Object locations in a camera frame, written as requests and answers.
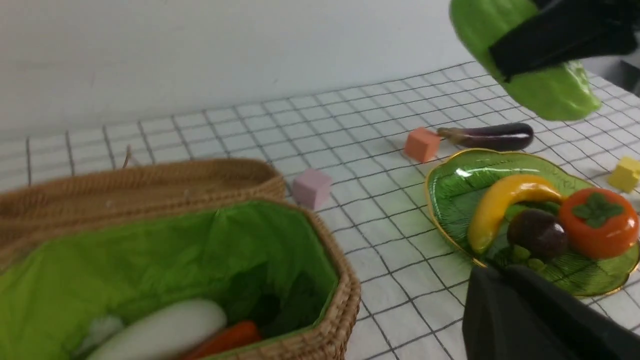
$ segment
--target gold plate rim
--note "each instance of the gold plate rim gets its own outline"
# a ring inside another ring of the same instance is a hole
[[[433,203],[431,201],[431,195],[429,192],[429,180],[431,178],[431,175],[433,173],[434,170],[436,170],[439,167],[442,167],[444,165],[446,165],[448,162],[450,162],[451,160],[453,160],[455,157],[462,155],[466,152],[472,152],[472,151],[483,151],[483,152],[492,152],[494,154],[518,154],[518,155],[524,155],[524,156],[529,156],[532,158],[537,158],[543,161],[546,161],[547,163],[550,163],[551,165],[553,165],[554,167],[556,167],[558,170],[564,172],[567,176],[572,177],[574,179],[577,179],[579,181],[586,181],[589,184],[592,184],[590,181],[585,180],[585,179],[581,179],[577,176],[571,175],[569,174],[567,171],[565,171],[563,168],[559,167],[558,165],[552,163],[551,161],[535,155],[535,154],[529,154],[526,152],[521,152],[521,151],[496,151],[496,150],[491,150],[491,149],[483,149],[480,147],[472,147],[469,149],[464,149],[464,150],[460,150],[458,152],[456,152],[455,154],[449,156],[445,161],[439,163],[438,165],[434,166],[433,168],[431,168],[431,170],[429,170],[429,172],[427,173],[427,176],[424,178],[424,192],[425,192],[425,197],[427,199],[427,209],[429,211],[429,216],[431,217],[431,220],[433,221],[433,224],[435,225],[435,227],[438,229],[438,231],[440,231],[440,234],[447,240],[449,241],[451,244],[453,244],[453,246],[455,248],[457,248],[460,252],[462,252],[463,254],[467,255],[468,257],[471,258],[471,260],[473,261],[474,264],[476,264],[477,266],[486,268],[487,264],[485,264],[484,262],[482,262],[480,259],[476,258],[475,255],[470,254],[469,252],[467,252],[465,249],[463,249],[460,245],[458,245],[458,243],[453,240],[449,234],[442,228],[442,226],[440,225],[440,221],[436,218],[435,216],[435,212],[433,211]],[[607,291],[605,293],[593,293],[593,294],[585,294],[585,295],[574,295],[575,297],[577,297],[578,299],[584,299],[584,298],[589,298],[589,297],[596,297],[596,296],[606,296],[606,295],[611,295],[613,293],[617,293],[618,291],[622,290],[622,288],[624,288],[624,286],[627,284],[627,281],[629,280],[629,277],[631,275],[632,272],[636,271],[638,268],[638,264],[640,263],[640,251],[638,252],[638,257],[636,259],[636,265],[635,267],[629,272],[627,273],[627,278],[625,279],[625,282],[621,285],[618,286],[617,288]]]

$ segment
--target yellow cube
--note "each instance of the yellow cube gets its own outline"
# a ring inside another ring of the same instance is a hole
[[[608,182],[614,188],[630,193],[636,188],[638,180],[640,180],[640,161],[624,156],[609,176]]]

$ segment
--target eggplant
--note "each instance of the eggplant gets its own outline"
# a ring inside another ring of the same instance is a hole
[[[522,150],[533,142],[533,128],[523,122],[463,129],[441,127],[438,135],[464,147],[480,147],[495,151]]]
[[[557,217],[538,209],[523,210],[511,219],[507,241],[514,247],[528,250],[532,258],[542,261],[557,258],[568,249],[566,232]],[[538,266],[532,263],[528,265],[532,268]]]

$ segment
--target orange persimmon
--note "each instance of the orange persimmon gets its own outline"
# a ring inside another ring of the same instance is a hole
[[[180,360],[203,359],[214,354],[251,345],[258,341],[262,341],[258,327],[252,321],[243,321],[215,334],[211,339],[186,354]]]
[[[586,188],[571,194],[562,203],[558,219],[570,247],[587,258],[615,258],[638,241],[640,225],[633,206],[606,189]]]

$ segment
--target wicker basket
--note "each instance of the wicker basket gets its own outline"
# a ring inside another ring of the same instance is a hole
[[[316,230],[339,276],[318,326],[225,359],[344,359],[360,305],[360,283],[331,232],[312,212],[284,201],[282,176],[255,160],[153,165],[71,177],[0,197],[0,270],[40,244],[80,231],[136,220],[172,217],[264,200],[302,212]]]

